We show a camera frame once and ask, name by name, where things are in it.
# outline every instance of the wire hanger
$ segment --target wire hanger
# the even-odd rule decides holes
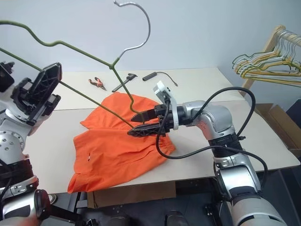
[[[295,61],[295,48],[301,46],[301,36],[287,30],[279,30],[276,35],[273,51],[236,57],[232,68],[242,78],[301,87],[301,63]]]
[[[81,49],[79,49],[79,48],[77,48],[77,47],[75,47],[75,46],[69,44],[69,43],[67,43],[67,42],[64,42],[64,41],[62,41],[62,40],[57,40],[57,41],[54,41],[54,42],[51,42],[51,43],[43,42],[41,39],[39,39],[39,38],[36,36],[36,34],[35,34],[28,26],[26,26],[26,25],[24,25],[24,24],[21,24],[21,23],[18,23],[18,22],[14,22],[14,21],[9,21],[9,20],[0,20],[0,25],[2,25],[2,24],[7,24],[7,25],[18,26],[18,27],[24,28],[25,30],[27,30],[27,31],[30,33],[30,35],[31,35],[38,43],[40,43],[40,44],[43,45],[43,46],[53,47],[53,46],[56,46],[56,45],[59,45],[59,44],[60,44],[60,45],[64,45],[64,46],[66,46],[66,47],[68,47],[68,48],[73,49],[74,51],[77,51],[77,52],[79,52],[79,53],[81,53],[81,54],[83,54],[83,55],[85,55],[85,56],[87,56],[87,57],[93,59],[93,60],[98,61],[98,62],[101,63],[101,64],[104,64],[104,65],[108,66],[110,70],[113,70],[113,72],[115,73],[116,77],[118,78],[120,84],[121,84],[122,87],[125,89],[126,93],[128,94],[129,98],[131,99],[131,103],[130,103],[130,109],[131,109],[131,111],[134,112],[134,113],[140,114],[141,117],[142,117],[142,119],[143,119],[143,123],[144,123],[144,118],[143,118],[143,115],[141,114],[141,112],[139,112],[139,111],[137,111],[137,110],[135,110],[135,109],[133,108],[134,99],[133,99],[132,95],[130,94],[130,92],[128,91],[128,89],[126,88],[126,86],[125,86],[125,84],[123,83],[122,79],[121,79],[120,76],[118,75],[118,73],[117,73],[117,71],[116,71],[116,69],[115,69],[115,65],[116,65],[116,63],[120,60],[120,58],[123,56],[123,54],[124,54],[126,51],[133,50],[133,49],[136,49],[136,48],[140,48],[140,47],[142,47],[142,46],[147,42],[147,40],[149,39],[150,34],[151,34],[151,22],[150,22],[149,16],[148,16],[148,14],[146,13],[146,11],[145,11],[139,4],[137,4],[137,3],[135,3],[135,2],[126,2],[126,3],[121,3],[121,4],[120,4],[120,3],[116,2],[116,1],[114,1],[114,4],[116,4],[116,5],[119,6],[119,7],[128,6],[128,5],[133,5],[133,6],[138,7],[140,10],[142,10],[142,12],[145,14],[145,16],[146,16],[146,18],[147,18],[147,22],[148,22],[148,35],[147,35],[147,38],[145,39],[145,41],[144,41],[143,43],[141,43],[140,45],[134,46],[134,47],[129,47],[129,48],[124,49],[124,50],[122,51],[122,53],[119,55],[119,57],[117,57],[117,58],[115,59],[115,61],[114,61],[112,64],[110,64],[110,63],[108,63],[108,62],[105,62],[105,61],[103,61],[103,60],[101,60],[101,59],[99,59],[99,58],[97,58],[97,57],[95,57],[95,56],[93,56],[93,55],[91,55],[91,54],[89,54],[89,53],[87,53],[87,52],[85,52],[85,51],[83,51],[83,50],[81,50]],[[23,60],[22,58],[18,57],[18,56],[15,55],[15,54],[12,54],[12,53],[10,53],[10,52],[8,52],[8,51],[2,49],[2,48],[0,48],[0,51],[2,51],[2,52],[4,52],[4,53],[8,54],[9,56],[11,56],[11,57],[13,57],[13,58],[15,58],[15,59],[17,59],[17,60],[20,60],[21,62],[23,62],[23,63],[25,63],[25,64],[27,64],[27,65],[33,67],[33,68],[36,69],[36,70],[39,70],[39,71],[41,70],[41,69],[38,68],[37,66],[35,66],[35,65],[33,65],[33,64],[29,63],[29,62],[27,62],[26,60]],[[99,105],[100,107],[104,108],[105,110],[111,112],[111,113],[114,114],[115,116],[119,117],[122,121],[124,121],[125,123],[127,123],[129,126],[133,127],[133,126],[132,126],[130,123],[128,123],[125,119],[123,119],[121,116],[119,116],[118,114],[114,113],[114,112],[111,111],[110,109],[104,107],[104,106],[101,105],[100,103],[98,103],[98,102],[96,102],[95,100],[89,98],[89,97],[86,96],[85,94],[83,94],[83,93],[77,91],[76,89],[72,88],[71,86],[67,85],[66,83],[64,83],[64,82],[62,82],[62,81],[60,81],[60,83],[61,83],[62,85],[64,85],[65,87],[71,89],[72,91],[74,91],[74,92],[80,94],[80,95],[83,96],[84,98],[86,98],[86,99],[92,101],[93,103]]]

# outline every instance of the green wire hanger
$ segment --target green wire hanger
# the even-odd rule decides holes
[[[109,64],[109,63],[107,63],[107,62],[105,62],[105,61],[103,61],[103,60],[101,60],[101,59],[99,59],[99,58],[97,58],[97,57],[95,57],[95,56],[93,56],[93,55],[91,55],[91,54],[89,54],[89,53],[87,53],[87,52],[85,52],[85,51],[83,51],[83,50],[81,50],[81,49],[75,47],[75,46],[73,46],[73,45],[70,45],[70,44],[67,43],[67,42],[61,41],[61,40],[57,40],[57,41],[54,41],[54,42],[51,42],[51,43],[43,42],[41,39],[39,39],[39,38],[35,35],[35,33],[33,33],[33,31],[32,31],[28,26],[26,26],[26,25],[24,25],[24,24],[21,24],[21,23],[18,23],[18,22],[14,22],[14,21],[9,21],[9,20],[0,20],[0,25],[2,25],[2,24],[7,24],[7,25],[12,25],[12,26],[22,27],[22,28],[26,29],[26,30],[30,33],[30,35],[31,35],[38,43],[40,43],[40,44],[43,45],[43,46],[53,47],[53,46],[56,46],[56,45],[61,44],[61,45],[64,45],[64,46],[66,46],[66,47],[68,47],[68,48],[71,48],[71,49],[73,49],[73,50],[75,50],[75,51],[77,51],[77,52],[79,52],[79,53],[81,53],[81,54],[83,54],[83,55],[85,55],[85,56],[87,56],[87,57],[93,59],[93,60],[96,60],[96,61],[98,61],[98,62],[101,63],[101,64],[104,64],[104,65],[108,66],[110,70],[113,70],[113,71],[114,71],[114,73],[115,73],[116,77],[118,78],[120,84],[121,84],[122,87],[125,89],[127,95],[130,97],[130,99],[131,99],[131,104],[130,104],[130,109],[131,109],[131,111],[134,112],[134,113],[140,114],[141,117],[142,117],[142,120],[143,120],[143,122],[144,122],[144,118],[143,118],[143,115],[141,114],[141,112],[139,112],[139,111],[137,111],[137,110],[135,110],[135,109],[133,108],[134,99],[133,99],[132,95],[130,94],[130,92],[128,91],[128,89],[126,88],[126,86],[125,86],[125,84],[123,83],[122,79],[121,79],[120,76],[118,75],[118,73],[117,73],[117,71],[116,71],[116,69],[115,69],[115,65],[116,65],[116,63],[120,60],[120,58],[122,57],[122,55],[123,55],[126,51],[132,50],[132,49],[136,49],[136,48],[140,48],[140,47],[142,47],[142,46],[147,42],[147,40],[149,39],[150,34],[151,34],[151,22],[150,22],[149,16],[147,15],[146,11],[145,11],[140,5],[138,5],[138,4],[135,3],[135,2],[126,2],[126,3],[119,4],[119,3],[117,3],[116,1],[114,1],[114,4],[116,4],[116,5],[119,6],[119,7],[123,7],[123,6],[127,6],[127,5],[134,5],[134,6],[138,7],[139,9],[141,9],[142,12],[145,14],[145,16],[146,16],[146,18],[147,18],[147,22],[148,22],[148,35],[147,35],[147,38],[145,39],[145,41],[142,42],[140,45],[124,49],[124,50],[122,51],[122,53],[119,55],[119,57],[117,57],[116,60],[115,60],[112,64]],[[11,56],[11,57],[13,57],[13,58],[15,58],[15,59],[17,59],[17,60],[19,60],[19,61],[21,61],[21,62],[27,64],[27,65],[29,65],[30,67],[33,67],[34,69],[36,69],[36,70],[38,70],[38,71],[41,71],[41,69],[40,69],[39,67],[37,67],[37,66],[35,66],[35,65],[31,64],[31,63],[29,63],[28,61],[26,61],[26,60],[24,60],[24,59],[22,59],[22,58],[20,58],[20,57],[18,57],[18,56],[16,56],[16,55],[12,54],[12,53],[10,53],[10,52],[8,52],[8,51],[2,49],[2,48],[0,48],[0,51],[3,52],[3,53],[5,53],[5,54],[8,54],[9,56]],[[79,92],[78,90],[72,88],[71,86],[67,85],[66,83],[64,83],[64,82],[62,82],[62,81],[60,81],[60,83],[61,83],[62,85],[64,85],[65,87],[71,89],[72,91],[74,91],[74,92],[80,94],[80,95],[83,96],[84,98],[86,98],[86,99],[92,101],[93,103],[99,105],[100,107],[102,107],[102,108],[105,109],[106,111],[109,111],[110,113],[114,114],[115,116],[117,116],[118,118],[120,118],[123,122],[125,122],[127,125],[129,125],[130,127],[133,127],[130,123],[128,123],[125,119],[123,119],[123,118],[122,118],[120,115],[118,115],[117,113],[111,111],[110,109],[106,108],[105,106],[101,105],[100,103],[96,102],[95,100],[91,99],[90,97],[86,96],[85,94],[83,94],[83,93]]]

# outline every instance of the clothes hanger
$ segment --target clothes hanger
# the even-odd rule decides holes
[[[116,77],[118,78],[120,84],[121,84],[122,87],[125,89],[126,93],[128,94],[129,98],[131,99],[131,104],[130,104],[130,109],[131,109],[131,111],[134,112],[134,113],[140,114],[141,117],[142,117],[142,119],[143,119],[143,123],[144,123],[144,118],[143,118],[143,115],[141,114],[141,112],[139,112],[139,111],[137,111],[137,110],[135,110],[135,109],[133,108],[134,99],[133,99],[132,95],[130,94],[130,92],[128,91],[128,89],[126,88],[126,86],[125,86],[125,84],[123,83],[122,79],[121,79],[120,76],[118,75],[118,73],[117,73],[117,71],[116,71],[116,69],[115,69],[115,65],[116,65],[116,63],[120,60],[120,58],[123,56],[123,54],[124,54],[126,51],[133,50],[133,49],[136,49],[136,48],[140,48],[140,47],[142,47],[142,46],[148,41],[148,39],[149,39],[149,37],[150,37],[150,34],[151,34],[151,23],[150,23],[150,19],[149,19],[148,14],[146,13],[146,11],[145,11],[139,4],[137,4],[137,3],[135,3],[135,2],[126,2],[126,3],[121,3],[121,4],[120,4],[120,3],[116,2],[116,1],[114,1],[114,4],[116,4],[116,5],[119,6],[119,7],[128,6],[128,5],[133,5],[133,6],[138,7],[138,8],[144,13],[144,15],[145,15],[146,18],[147,18],[147,22],[148,22],[148,35],[147,35],[145,41],[143,41],[140,45],[133,46],[133,47],[129,47],[129,48],[125,48],[125,49],[121,52],[121,54],[119,55],[119,57],[117,57],[117,58],[115,59],[115,61],[114,61],[112,64],[110,64],[110,63],[108,63],[108,62],[105,62],[105,61],[103,61],[103,60],[101,60],[101,59],[99,59],[99,58],[97,58],[97,57],[95,57],[95,56],[93,56],[93,55],[91,55],[91,54],[89,54],[89,53],[87,53],[87,52],[85,52],[85,51],[83,51],[83,50],[81,50],[81,49],[79,49],[79,48],[73,46],[73,45],[70,45],[70,44],[67,43],[67,42],[61,41],[61,40],[57,40],[57,41],[54,41],[54,42],[51,42],[51,43],[43,42],[41,39],[39,39],[39,38],[35,35],[35,33],[34,33],[28,26],[26,26],[26,25],[24,25],[24,24],[21,24],[21,23],[18,23],[18,22],[14,22],[14,21],[9,21],[9,20],[0,20],[0,25],[2,25],[2,24],[7,24],[7,25],[18,26],[18,27],[24,28],[24,29],[26,29],[26,30],[30,33],[30,35],[31,35],[38,43],[40,43],[40,44],[43,45],[43,46],[53,47],[53,46],[56,46],[56,45],[59,45],[59,44],[60,44],[60,45],[64,45],[64,46],[66,46],[66,47],[68,47],[68,48],[73,49],[74,51],[77,51],[77,52],[79,52],[79,53],[81,53],[81,54],[83,54],[83,55],[85,55],[85,56],[87,56],[87,57],[93,59],[93,60],[98,61],[98,62],[101,63],[101,64],[104,64],[104,65],[108,66],[110,70],[113,70],[113,72],[115,73]],[[33,64],[31,64],[31,63],[25,61],[25,60],[23,60],[22,58],[18,57],[18,56],[15,55],[15,54],[12,54],[12,53],[10,53],[10,52],[8,52],[8,51],[2,49],[2,48],[0,48],[0,51],[2,51],[2,52],[4,52],[4,53],[8,54],[8,55],[11,56],[11,57],[16,58],[17,60],[20,60],[21,62],[23,62],[23,63],[25,63],[25,64],[27,64],[27,65],[29,65],[29,66],[35,68],[36,70],[41,70],[41,69],[38,68],[37,66],[35,66],[35,65],[33,65]],[[89,98],[88,96],[86,96],[86,95],[80,93],[79,91],[77,91],[76,89],[74,89],[74,88],[72,88],[71,86],[67,85],[66,83],[64,83],[64,82],[62,82],[62,81],[60,81],[60,83],[61,83],[62,85],[64,85],[65,87],[71,89],[72,91],[74,91],[74,92],[80,94],[81,96],[85,97],[86,99],[92,101],[93,103],[99,105],[100,107],[104,108],[105,110],[107,110],[107,111],[113,113],[113,111],[111,111],[111,110],[105,108],[105,107],[104,107],[103,105],[101,105],[100,103],[98,103],[98,102],[94,101],[93,99]],[[121,116],[119,116],[118,114],[116,114],[116,113],[113,113],[113,114],[116,115],[117,117],[119,117],[122,121],[124,121],[125,123],[127,123],[129,126],[133,127],[131,124],[129,124],[126,120],[124,120],[124,119],[123,119]]]
[[[282,79],[269,79],[269,78],[256,78],[256,77],[247,77],[247,78],[251,78],[253,80],[258,80],[258,81],[267,81],[267,82],[272,82],[272,83],[285,84],[285,85],[290,85],[290,86],[295,86],[295,87],[301,88],[301,81],[287,81],[287,80],[282,80]]]
[[[274,29],[274,33],[273,33],[273,37],[270,38],[270,41],[269,42],[272,42],[272,39],[277,39],[279,36],[277,35],[277,33],[279,33],[279,31],[281,30],[284,30],[285,27],[283,25],[280,25],[280,26],[277,26],[275,29]],[[234,69],[234,65],[236,64],[236,62],[238,60],[241,60],[242,58],[244,58],[245,60],[249,60],[251,57],[253,57],[254,55],[257,55],[257,54],[264,54],[264,53],[267,53],[268,51],[265,50],[264,52],[256,52],[256,53],[253,53],[252,55],[248,56],[246,54],[241,54],[239,55],[238,57],[236,57],[233,61],[232,61],[232,69]]]
[[[235,67],[236,65],[239,64],[238,61],[242,61],[242,60],[245,60],[245,61],[252,61],[253,57],[256,57],[257,55],[266,55],[266,54],[270,54],[270,53],[273,53],[274,50],[271,51],[271,52],[257,52],[257,53],[253,53],[253,54],[250,55],[250,56],[248,56],[248,55],[246,55],[246,54],[239,55],[238,57],[236,57],[236,58],[232,61],[232,64],[233,64],[232,69],[234,69],[234,67]]]
[[[280,56],[280,53],[282,51],[282,49],[284,48],[285,51],[287,52],[287,48],[285,48],[284,45],[284,40],[285,39],[280,39],[278,42],[280,42],[280,49],[276,50],[275,53],[272,52],[271,54],[267,55],[267,56],[259,56],[256,57],[252,62],[247,63],[245,65],[243,65],[242,67],[239,68],[239,70],[237,71],[237,73],[240,74],[240,76],[242,76],[242,74],[245,74],[246,71],[249,71],[249,69],[256,67],[256,68],[260,68],[262,65],[264,65],[264,63],[268,63],[268,62],[276,62],[278,60],[282,60],[283,56]]]
[[[280,73],[279,71],[281,71],[281,70],[278,70],[277,72],[272,72],[270,70],[269,71],[252,70],[252,71],[250,71],[248,73],[251,73],[251,74],[260,74],[260,75],[274,75],[274,76],[281,75],[281,76],[291,76],[291,77],[298,77],[298,76],[300,76],[301,75],[301,64],[300,64],[300,62],[294,62],[293,61],[294,58],[295,58],[295,56],[296,56],[295,47],[296,47],[296,45],[297,45],[297,43],[299,41],[301,41],[301,36],[295,36],[295,37],[292,38],[291,41],[288,42],[288,46],[290,48],[290,53],[291,54],[289,56],[288,53],[287,53],[286,56],[285,56],[288,60],[290,60],[290,62],[288,62],[287,65],[289,65],[290,68],[292,66],[295,67],[296,69],[298,69],[298,71],[297,70],[294,70],[294,71],[290,70],[288,72],[285,71],[283,73]],[[265,67],[263,67],[261,69],[266,70],[267,66],[271,67],[271,66],[274,66],[274,65],[273,64],[271,64],[271,65],[265,65]]]
[[[272,66],[289,65],[289,66],[293,66],[293,67],[298,68],[299,72],[300,72],[301,65],[299,63],[293,61],[293,59],[295,57],[295,46],[296,46],[297,42],[300,41],[300,37],[296,36],[296,37],[293,37],[293,39],[296,39],[296,41],[287,41],[288,44],[287,44],[286,52],[281,57],[278,57],[278,59],[276,57],[276,58],[273,58],[273,59],[269,59],[269,60],[263,61],[263,62],[260,63],[260,65],[255,66],[255,68],[263,71],[263,70],[266,70],[266,69],[268,69],[268,68],[270,68]],[[249,73],[251,70],[254,70],[253,66],[250,66],[249,68],[246,68],[240,74],[240,76],[242,78],[244,78],[246,76],[246,74]],[[273,72],[265,72],[264,74],[266,74],[266,75],[273,75],[273,76],[280,75],[279,73],[273,73]]]
[[[267,59],[269,57],[272,57],[272,56],[277,56],[277,54],[279,54],[280,50],[282,49],[282,46],[281,46],[281,49],[279,50],[279,46],[280,46],[280,42],[279,42],[279,39],[282,37],[283,34],[285,34],[286,31],[282,31],[282,33],[277,36],[277,41],[276,41],[276,46],[274,47],[273,51],[271,52],[262,52],[262,53],[257,53],[256,55],[253,54],[252,55],[252,58],[250,59],[240,59],[239,62],[237,62],[233,67],[234,67],[234,71],[236,73],[239,72],[239,69],[246,65],[246,64],[250,64],[252,61],[256,60],[256,59],[259,59],[259,60],[263,60],[263,59]]]

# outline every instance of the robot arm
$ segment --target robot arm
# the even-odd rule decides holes
[[[163,134],[177,128],[177,125],[197,126],[202,130],[210,146],[218,146],[212,149],[214,162],[218,168],[215,176],[225,201],[231,203],[234,226],[285,226],[275,208],[260,197],[261,184],[249,157],[229,150],[233,148],[243,151],[239,141],[244,138],[236,135],[229,110],[220,105],[207,105],[199,114],[205,101],[176,105],[170,89],[165,88],[162,82],[157,84],[154,91],[164,104],[143,112],[144,119],[148,121],[159,117],[162,123],[166,108],[172,105],[164,120],[166,123],[161,125],[164,127]],[[142,118],[137,114],[132,121],[142,121]],[[160,123],[137,126],[128,131],[128,134],[136,137],[157,134]]]
[[[44,68],[34,82],[25,78],[15,86],[10,76],[13,65],[0,64],[0,105],[6,109],[0,112],[0,159],[13,169],[4,176],[5,170],[0,167],[1,193],[8,178],[12,179],[11,192],[4,193],[3,199],[34,190],[38,185],[29,158],[22,151],[26,137],[35,132],[59,102],[60,96],[52,92],[62,77],[61,65],[56,63]]]

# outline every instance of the cable connector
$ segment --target cable connector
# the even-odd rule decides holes
[[[5,69],[9,74],[11,74],[11,73],[13,72],[12,68],[13,68],[13,66],[15,65],[15,63],[14,63],[14,62],[9,62],[9,63],[6,64],[5,61],[4,61],[4,62],[1,62],[0,65],[2,65],[2,66],[4,67],[4,69]]]
[[[246,137],[245,136],[239,136],[238,140],[244,140]]]

